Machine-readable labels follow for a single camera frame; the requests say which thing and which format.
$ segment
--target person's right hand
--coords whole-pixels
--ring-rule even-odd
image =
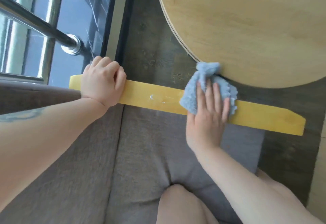
[[[207,90],[204,93],[197,84],[196,115],[188,112],[186,138],[189,147],[198,155],[219,147],[224,128],[229,116],[230,98],[222,103],[219,86],[207,80]]]
[[[81,78],[82,98],[91,98],[104,106],[104,111],[116,105],[121,97],[126,73],[118,62],[97,56],[86,66]]]

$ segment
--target gray fabric cushion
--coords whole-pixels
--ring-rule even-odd
[[[107,224],[154,224],[163,191],[181,184],[220,220],[239,219],[198,163],[185,140],[186,117],[125,106],[110,193]],[[264,131],[228,125],[222,147],[255,172]]]
[[[122,105],[110,108],[0,214],[1,224],[102,224]]]

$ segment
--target person's left arm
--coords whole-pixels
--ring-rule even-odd
[[[83,73],[81,99],[0,115],[0,212],[116,105],[125,79],[117,62],[96,57]]]

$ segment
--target wooden tabletop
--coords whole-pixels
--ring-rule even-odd
[[[326,0],[160,2],[181,45],[226,78],[282,88],[326,76]]]

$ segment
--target tattoo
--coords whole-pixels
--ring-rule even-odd
[[[17,113],[3,114],[0,115],[0,122],[12,123],[17,120],[33,119],[40,116],[43,113],[44,109],[45,107],[41,107],[38,109],[32,109],[32,110],[27,110],[27,111],[22,111]]]

